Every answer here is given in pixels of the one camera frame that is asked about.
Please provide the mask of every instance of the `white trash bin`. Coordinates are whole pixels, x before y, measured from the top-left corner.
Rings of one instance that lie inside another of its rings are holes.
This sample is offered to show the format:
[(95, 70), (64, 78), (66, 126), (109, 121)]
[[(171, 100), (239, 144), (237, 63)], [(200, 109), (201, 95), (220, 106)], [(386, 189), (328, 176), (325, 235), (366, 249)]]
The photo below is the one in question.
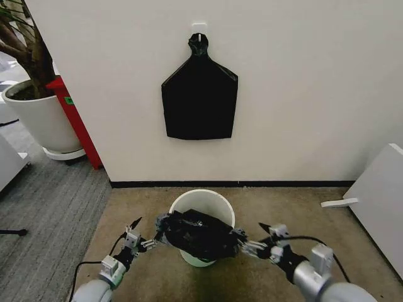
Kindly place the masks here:
[[(190, 209), (216, 217), (232, 227), (235, 226), (234, 210), (232, 209), (230, 203), (217, 192), (196, 189), (183, 193), (181, 196), (176, 198), (171, 206), (171, 209), (169, 209), (169, 212), (173, 213), (173, 211), (178, 211), (180, 213), (184, 213)], [(205, 267), (210, 266), (215, 262), (203, 262), (183, 250), (179, 251), (181, 252), (182, 258), (192, 266)]]

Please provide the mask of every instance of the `black bag inside bin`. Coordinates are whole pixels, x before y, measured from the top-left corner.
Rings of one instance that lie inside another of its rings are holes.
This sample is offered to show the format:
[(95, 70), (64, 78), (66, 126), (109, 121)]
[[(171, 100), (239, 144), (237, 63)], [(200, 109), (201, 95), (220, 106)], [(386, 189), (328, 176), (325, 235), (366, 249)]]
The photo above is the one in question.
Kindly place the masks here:
[(246, 239), (243, 230), (234, 230), (221, 220), (196, 210), (161, 215), (156, 224), (158, 241), (164, 242), (162, 237), (165, 236), (171, 245), (204, 262), (235, 257), (238, 239)]
[(238, 76), (207, 54), (207, 37), (189, 39), (190, 58), (162, 84), (166, 133), (183, 140), (230, 138)]

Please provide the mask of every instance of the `potted plant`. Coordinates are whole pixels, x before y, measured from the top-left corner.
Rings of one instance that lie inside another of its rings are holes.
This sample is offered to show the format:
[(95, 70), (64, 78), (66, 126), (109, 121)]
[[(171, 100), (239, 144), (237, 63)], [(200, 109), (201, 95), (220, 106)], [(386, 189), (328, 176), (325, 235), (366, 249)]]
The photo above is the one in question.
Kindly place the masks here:
[(3, 91), (6, 104), (45, 151), (81, 149), (57, 97), (46, 88), (56, 78), (53, 60), (23, 0), (0, 0), (0, 40), (0, 52), (14, 57), (30, 78)]

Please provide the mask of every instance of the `green label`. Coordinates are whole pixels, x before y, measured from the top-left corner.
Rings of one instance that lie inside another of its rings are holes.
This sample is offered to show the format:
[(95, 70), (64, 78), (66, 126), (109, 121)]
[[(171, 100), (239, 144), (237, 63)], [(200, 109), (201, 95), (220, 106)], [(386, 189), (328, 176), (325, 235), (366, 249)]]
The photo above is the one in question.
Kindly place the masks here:
[(69, 96), (64, 97), (64, 101), (67, 105), (74, 105), (73, 100)]

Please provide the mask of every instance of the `trash can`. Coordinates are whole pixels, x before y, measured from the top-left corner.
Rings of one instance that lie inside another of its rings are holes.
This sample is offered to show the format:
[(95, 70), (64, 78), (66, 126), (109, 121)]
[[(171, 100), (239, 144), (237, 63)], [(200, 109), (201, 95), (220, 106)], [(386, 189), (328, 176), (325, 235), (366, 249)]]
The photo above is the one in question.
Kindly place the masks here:
[[(232, 227), (235, 226), (234, 210), (226, 198), (217, 192), (205, 189), (188, 191), (176, 198), (169, 212), (173, 213), (173, 211), (178, 211), (184, 213), (190, 209), (216, 217)], [(203, 262), (183, 250), (179, 251), (181, 252), (182, 258), (192, 266), (205, 267), (215, 262)]]
[(99, 169), (100, 167), (102, 167), (102, 161), (95, 149), (91, 137), (89, 137), (87, 129), (84, 126), (84, 123), (82, 122), (76, 107), (74, 106), (73, 100), (70, 97), (70, 94), (67, 91), (62, 78), (57, 77), (56, 80), (47, 84), (46, 87), (55, 92), (57, 99), (59, 100), (60, 105), (65, 112), (65, 115), (69, 119), (71, 126), (73, 127), (78, 139), (80, 140), (81, 145), (84, 148), (91, 165), (93, 165), (94, 169)]

